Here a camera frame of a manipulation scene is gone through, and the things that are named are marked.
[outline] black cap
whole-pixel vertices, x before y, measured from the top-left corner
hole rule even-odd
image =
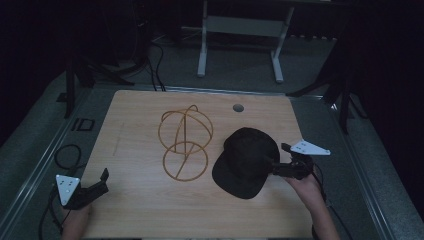
[[[280,162],[277,143],[254,128],[241,128],[224,142],[224,151],[216,161],[212,177],[228,193],[251,199],[262,189],[272,163]]]

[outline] round hole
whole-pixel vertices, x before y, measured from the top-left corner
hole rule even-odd
[[[234,104],[233,110],[236,111],[236,112],[243,112],[244,107],[241,104]]]

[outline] wooden table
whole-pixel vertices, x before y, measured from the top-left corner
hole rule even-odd
[[[234,111],[235,104],[241,104],[244,111]],[[158,128],[165,112],[191,105],[210,119],[213,136],[205,147],[205,173],[182,182],[164,170],[166,148]],[[164,142],[175,137],[179,122],[173,121],[168,118],[162,124]],[[187,121],[186,140],[200,143],[208,134],[196,123]],[[302,139],[291,103],[284,96],[118,91],[82,178],[83,185],[90,186],[99,181],[104,168],[110,173],[110,191],[94,202],[85,237],[310,237],[309,212],[281,177],[269,176],[261,192],[250,200],[228,194],[213,181],[212,168],[225,139],[241,127],[262,130],[278,145]],[[280,152],[281,161],[289,162],[289,155]],[[191,163],[193,169],[186,165],[185,174],[196,171],[196,163]]]

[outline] cap brim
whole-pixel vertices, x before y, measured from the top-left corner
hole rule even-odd
[[[212,178],[215,183],[226,192],[242,199],[254,198],[262,189],[268,175],[257,176],[252,179],[242,179],[234,175],[229,166],[230,159],[225,158],[225,150],[221,153],[212,169]]]

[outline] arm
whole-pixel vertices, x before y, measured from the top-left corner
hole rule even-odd
[[[62,209],[66,216],[69,210]],[[71,210],[63,222],[62,240],[79,240],[82,238],[91,212],[91,204],[80,210]]]
[[[295,178],[284,179],[294,188],[311,213],[312,223],[318,237],[325,240],[339,240],[339,234],[321,196],[319,184],[312,174],[302,180]]]

